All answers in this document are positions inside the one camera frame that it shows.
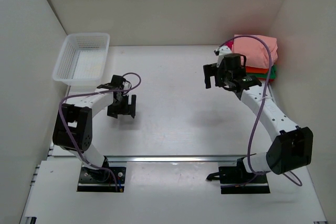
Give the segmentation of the salmon pink t-shirt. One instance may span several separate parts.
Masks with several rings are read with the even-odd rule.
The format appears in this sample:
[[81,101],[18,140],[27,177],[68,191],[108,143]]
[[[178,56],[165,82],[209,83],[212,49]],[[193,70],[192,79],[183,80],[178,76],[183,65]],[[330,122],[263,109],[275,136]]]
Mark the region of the salmon pink t-shirt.
[[[277,39],[261,35],[255,35],[255,37],[261,39],[268,46],[271,54],[271,61],[272,64],[274,64],[278,59]],[[236,38],[233,42],[232,52],[245,55],[247,58],[246,66],[263,69],[269,68],[269,56],[267,50],[258,40],[249,37]]]

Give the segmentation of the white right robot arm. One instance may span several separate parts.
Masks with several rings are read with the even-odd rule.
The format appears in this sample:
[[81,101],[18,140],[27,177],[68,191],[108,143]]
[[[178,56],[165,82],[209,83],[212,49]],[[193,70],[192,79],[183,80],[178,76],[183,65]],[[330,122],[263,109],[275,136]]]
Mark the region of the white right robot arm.
[[227,54],[221,62],[204,65],[204,82],[230,91],[256,115],[270,136],[272,144],[265,153],[248,154],[239,159],[240,167],[254,174],[273,172],[277,175],[307,166],[312,159],[313,132],[289,119],[266,95],[267,85],[245,69],[246,57]]

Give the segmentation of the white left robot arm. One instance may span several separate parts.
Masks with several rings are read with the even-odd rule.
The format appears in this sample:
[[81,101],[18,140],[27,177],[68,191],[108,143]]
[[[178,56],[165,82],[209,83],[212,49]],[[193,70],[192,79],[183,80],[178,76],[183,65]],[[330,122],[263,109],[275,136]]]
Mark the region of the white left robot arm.
[[53,144],[74,154],[89,170],[109,171],[107,158],[92,144],[93,118],[107,109],[107,116],[135,118],[135,94],[129,92],[141,84],[141,77],[128,72],[114,75],[110,82],[100,84],[92,93],[69,95],[60,101],[52,135]]

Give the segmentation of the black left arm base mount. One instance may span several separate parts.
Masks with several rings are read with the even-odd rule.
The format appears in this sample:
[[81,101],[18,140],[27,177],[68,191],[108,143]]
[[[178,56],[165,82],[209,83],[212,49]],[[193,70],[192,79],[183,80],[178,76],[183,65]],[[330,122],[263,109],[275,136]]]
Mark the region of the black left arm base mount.
[[109,172],[101,170],[89,170],[82,166],[79,174],[78,192],[104,192],[123,193],[126,176],[126,167],[109,167],[115,176],[115,180]]

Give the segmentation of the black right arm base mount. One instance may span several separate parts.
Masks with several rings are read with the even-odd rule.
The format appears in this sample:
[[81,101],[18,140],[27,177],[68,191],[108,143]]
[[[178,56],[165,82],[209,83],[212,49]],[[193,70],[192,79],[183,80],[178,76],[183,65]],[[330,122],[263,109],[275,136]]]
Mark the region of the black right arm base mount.
[[206,177],[208,182],[219,181],[222,195],[269,194],[266,175],[257,176],[238,166],[220,166],[218,171]]

